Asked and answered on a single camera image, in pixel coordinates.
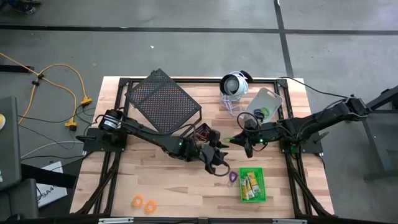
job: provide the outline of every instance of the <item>concrete floor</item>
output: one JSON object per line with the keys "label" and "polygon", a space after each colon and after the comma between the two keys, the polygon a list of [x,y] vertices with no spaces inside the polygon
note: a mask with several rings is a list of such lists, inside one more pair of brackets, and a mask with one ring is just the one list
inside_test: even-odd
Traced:
{"label": "concrete floor", "polygon": [[[398,2],[393,0],[280,0],[286,29],[397,30]],[[44,0],[34,15],[0,12],[0,22],[30,25],[211,27],[277,29],[272,0]],[[398,84],[396,35],[287,35],[295,77],[319,90],[350,95],[365,102]],[[87,92],[97,100],[105,75],[149,75],[162,68],[173,76],[222,76],[246,70],[255,77],[286,76],[279,34],[218,34],[159,32],[60,32],[0,30],[0,52],[32,65],[36,70],[67,63],[83,76]],[[0,64],[12,64],[0,58]],[[82,98],[75,74],[64,68],[47,72],[49,79],[70,87]],[[14,95],[22,114],[28,102],[33,75],[0,74],[0,98]],[[307,91],[312,111],[323,109],[331,96]],[[71,96],[43,83],[37,90],[29,116],[61,120],[72,115]],[[85,125],[80,122],[78,134]],[[70,141],[63,123],[25,120],[24,126],[57,141]],[[363,175],[375,167],[363,125],[337,124],[322,140],[326,175],[335,212],[340,217],[398,222],[398,182],[365,184]],[[21,154],[50,143],[20,129]],[[48,147],[34,154],[75,156],[81,144],[65,150]],[[26,161],[45,166],[52,158]],[[68,166],[76,173],[78,167]],[[42,215],[68,212],[49,206]]]}

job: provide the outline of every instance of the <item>wooden table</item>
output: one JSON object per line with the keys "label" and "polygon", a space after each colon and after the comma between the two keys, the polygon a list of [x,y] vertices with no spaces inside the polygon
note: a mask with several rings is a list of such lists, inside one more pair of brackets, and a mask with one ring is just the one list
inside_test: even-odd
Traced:
{"label": "wooden table", "polygon": [[[114,107],[120,77],[104,77],[99,93],[95,117]],[[308,116],[308,104],[305,87],[288,80],[293,113],[296,117]],[[202,106],[203,119],[213,129],[221,132],[221,139],[241,132],[236,119],[220,106],[220,90],[217,83],[181,83],[180,86]],[[246,107],[260,88],[274,91],[270,84],[250,84],[249,93],[237,104]],[[129,117],[152,127],[143,115],[130,106]],[[272,118],[277,120],[277,113]],[[172,159],[162,150],[135,136],[129,136],[126,150],[121,157],[118,180],[114,192],[112,216],[129,217],[223,217],[223,218],[290,218],[294,217],[292,198],[284,155],[279,143],[270,143],[263,151],[254,152],[248,159],[244,149],[230,145],[224,151],[229,152],[226,161],[231,170],[239,167],[263,167],[266,184],[267,202],[242,203],[239,196],[239,184],[228,187],[228,177],[215,177],[205,171],[204,163],[184,162]],[[78,183],[73,198],[71,212],[77,211],[89,199],[100,179],[103,152],[94,152],[81,166]],[[314,155],[303,155],[303,164],[307,184],[318,201],[327,211],[333,213],[328,184],[321,160]],[[130,203],[135,195],[141,194],[145,201],[155,200],[157,210],[146,215],[143,208],[132,208]],[[300,208],[304,211],[301,191],[298,191]],[[101,209],[106,204],[103,197]]]}

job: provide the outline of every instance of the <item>small purple clip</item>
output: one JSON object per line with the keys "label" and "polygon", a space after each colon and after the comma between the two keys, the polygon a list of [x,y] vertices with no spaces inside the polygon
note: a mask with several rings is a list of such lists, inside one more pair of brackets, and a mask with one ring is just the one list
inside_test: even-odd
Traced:
{"label": "small purple clip", "polygon": [[236,180],[237,178],[238,178],[238,174],[237,174],[236,172],[231,171],[231,172],[229,173],[229,181],[230,181],[231,183],[235,182],[235,180]]}

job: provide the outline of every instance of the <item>white paper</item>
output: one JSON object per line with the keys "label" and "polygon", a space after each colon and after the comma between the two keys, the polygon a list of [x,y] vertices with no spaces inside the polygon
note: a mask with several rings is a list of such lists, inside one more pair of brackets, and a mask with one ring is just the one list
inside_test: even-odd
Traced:
{"label": "white paper", "polygon": [[[63,169],[61,166],[62,166],[61,162],[58,161],[48,166],[45,166],[42,169],[63,173]],[[42,198],[38,201],[39,208],[68,195],[67,189],[65,187],[57,187],[47,184],[36,184],[36,186],[42,193]],[[38,190],[36,191],[37,191],[37,198],[40,198],[39,191]]]}

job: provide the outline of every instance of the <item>green plastic basket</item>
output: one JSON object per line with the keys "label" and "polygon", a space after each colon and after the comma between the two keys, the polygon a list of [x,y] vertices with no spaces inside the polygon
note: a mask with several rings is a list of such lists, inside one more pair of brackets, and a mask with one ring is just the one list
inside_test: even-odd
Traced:
{"label": "green plastic basket", "polygon": [[[243,194],[242,194],[242,178],[247,177],[248,172],[254,172],[254,175],[256,176],[257,183],[260,188],[260,192],[257,194],[254,194],[254,198],[250,198],[249,200],[243,199]],[[241,201],[242,202],[252,202],[252,203],[259,203],[259,202],[266,202],[267,201],[267,195],[266,195],[266,185],[264,183],[264,173],[262,171],[262,167],[241,167],[239,168],[239,185],[241,189]]]}

